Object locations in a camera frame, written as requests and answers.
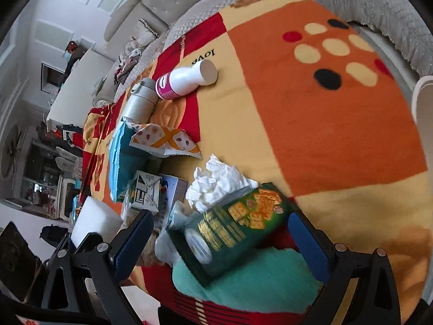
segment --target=white bottle cap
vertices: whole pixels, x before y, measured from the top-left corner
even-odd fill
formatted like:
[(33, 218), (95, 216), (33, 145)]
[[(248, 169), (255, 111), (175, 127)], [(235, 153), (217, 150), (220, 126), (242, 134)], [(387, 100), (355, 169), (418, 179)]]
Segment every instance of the white bottle cap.
[(212, 61), (204, 59), (198, 61), (193, 67), (193, 78), (198, 85), (210, 85), (217, 81), (218, 70)]

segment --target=metal screw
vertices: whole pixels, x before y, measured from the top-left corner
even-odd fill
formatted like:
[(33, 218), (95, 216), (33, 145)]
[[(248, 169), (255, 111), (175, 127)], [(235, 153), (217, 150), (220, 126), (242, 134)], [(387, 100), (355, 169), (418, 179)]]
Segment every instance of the metal screw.
[(96, 249), (98, 250), (98, 252), (105, 252), (108, 249), (108, 244), (101, 243)]
[(385, 256), (386, 255), (386, 252), (382, 248), (378, 248), (378, 250), (376, 252), (379, 256)]
[(345, 252), (347, 247), (343, 243), (337, 243), (335, 245), (335, 249), (337, 249), (339, 252)]
[(61, 251), (59, 251), (59, 252), (57, 253), (57, 256), (58, 256), (59, 258), (63, 258), (66, 254), (67, 254), (66, 250), (65, 250), (65, 249), (62, 249)]

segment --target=blue package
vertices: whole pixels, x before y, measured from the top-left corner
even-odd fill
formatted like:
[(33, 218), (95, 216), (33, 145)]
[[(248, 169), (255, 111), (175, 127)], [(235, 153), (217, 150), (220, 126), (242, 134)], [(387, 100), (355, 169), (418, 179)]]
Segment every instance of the blue package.
[(118, 202), (125, 192), (130, 180), (137, 170), (142, 170), (150, 154), (129, 146), (132, 136), (136, 133), (127, 123), (116, 128), (109, 146), (108, 184), (111, 190), (111, 200)]

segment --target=cracker package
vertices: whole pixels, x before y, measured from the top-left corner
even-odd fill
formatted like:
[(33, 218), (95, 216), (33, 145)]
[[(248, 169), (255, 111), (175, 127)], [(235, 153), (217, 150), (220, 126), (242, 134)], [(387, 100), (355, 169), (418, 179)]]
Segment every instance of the cracker package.
[(285, 223), (295, 208), (272, 183), (264, 183), (230, 204), (213, 207), (180, 230), (168, 230), (168, 234), (191, 273), (207, 286)]

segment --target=face mask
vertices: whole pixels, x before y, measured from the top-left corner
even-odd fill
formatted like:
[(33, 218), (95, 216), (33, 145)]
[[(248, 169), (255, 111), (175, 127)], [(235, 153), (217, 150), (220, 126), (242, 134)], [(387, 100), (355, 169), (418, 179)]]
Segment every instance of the face mask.
[(71, 54), (68, 53), (67, 51), (64, 52), (63, 57), (69, 62), (69, 60), (71, 59)]

